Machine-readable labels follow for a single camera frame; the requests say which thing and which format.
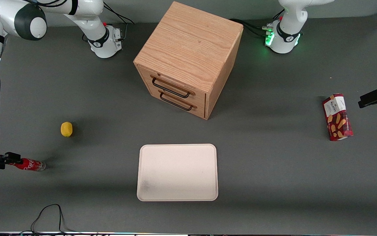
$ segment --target wooden drawer box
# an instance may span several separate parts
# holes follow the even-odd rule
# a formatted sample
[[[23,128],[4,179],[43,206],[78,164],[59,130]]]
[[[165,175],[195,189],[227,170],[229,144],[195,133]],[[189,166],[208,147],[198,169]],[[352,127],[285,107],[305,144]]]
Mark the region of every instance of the wooden drawer box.
[[[231,73],[243,26],[173,2],[133,61],[150,94],[208,119]]]

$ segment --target black metal handle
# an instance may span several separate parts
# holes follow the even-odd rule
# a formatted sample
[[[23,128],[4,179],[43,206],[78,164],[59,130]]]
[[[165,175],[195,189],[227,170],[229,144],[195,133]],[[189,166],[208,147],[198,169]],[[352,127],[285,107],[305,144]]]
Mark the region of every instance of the black metal handle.
[[[179,94],[179,93],[177,93],[177,92],[174,92],[174,91],[172,91],[172,90],[170,90],[170,89],[167,89],[167,88],[165,88],[164,86],[161,86],[161,85],[156,84],[156,83],[155,83],[156,80],[157,80],[157,78],[155,78],[155,77],[154,77],[154,79],[152,79],[152,83],[153,83],[156,87],[158,87],[158,88],[160,88],[160,89],[163,89],[163,90],[165,90],[165,91],[167,91],[167,92],[170,92],[170,93],[172,93],[173,95],[176,95],[176,96],[178,96],[178,97],[182,97],[182,98],[187,98],[187,97],[190,95],[190,92],[187,92],[187,95],[182,95],[182,94]]]
[[[181,108],[181,109],[183,109],[183,110],[185,110],[185,111],[190,111],[190,110],[193,108],[193,105],[191,105],[190,108],[185,108],[185,107],[183,107],[183,106],[180,106],[180,105],[178,105],[177,103],[171,102],[171,101],[169,101],[168,99],[163,98],[162,95],[163,95],[163,93],[161,92],[161,95],[160,95],[161,100],[163,100],[163,101],[165,101],[165,102],[167,102],[167,103],[169,103],[169,104],[171,104],[171,105],[174,105],[174,106],[176,106],[176,107],[178,107],[178,108]]]

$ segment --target gray table surface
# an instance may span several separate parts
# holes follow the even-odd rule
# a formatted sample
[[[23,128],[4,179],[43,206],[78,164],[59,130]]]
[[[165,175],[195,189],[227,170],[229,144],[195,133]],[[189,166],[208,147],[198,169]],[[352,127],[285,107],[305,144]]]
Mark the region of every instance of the gray table surface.
[[[49,168],[0,170],[0,230],[27,230],[59,203],[79,231],[377,235],[377,106],[357,104],[377,89],[377,15],[310,19],[287,55],[245,31],[208,121],[148,94],[132,61],[154,28],[129,26],[124,50],[106,60],[77,27],[10,38],[0,148]],[[321,100],[338,92],[355,136],[330,142]],[[61,136],[64,121],[73,138]],[[140,147],[182,143],[217,147],[218,199],[140,202]],[[57,220],[48,209],[36,230],[56,231]]]

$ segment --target plastic tray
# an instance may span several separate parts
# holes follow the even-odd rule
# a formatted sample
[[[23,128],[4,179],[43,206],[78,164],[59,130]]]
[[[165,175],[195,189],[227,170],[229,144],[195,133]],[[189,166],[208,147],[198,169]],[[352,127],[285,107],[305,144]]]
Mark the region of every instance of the plastic tray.
[[[214,145],[145,145],[140,149],[139,200],[213,201],[217,196]]]

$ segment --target yellow lemon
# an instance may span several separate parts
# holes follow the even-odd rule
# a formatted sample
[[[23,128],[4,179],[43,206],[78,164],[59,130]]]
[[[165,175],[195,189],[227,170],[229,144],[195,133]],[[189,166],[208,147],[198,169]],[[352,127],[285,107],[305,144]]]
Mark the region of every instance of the yellow lemon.
[[[71,122],[64,122],[60,127],[60,133],[62,133],[65,137],[70,137],[72,135],[72,123]]]

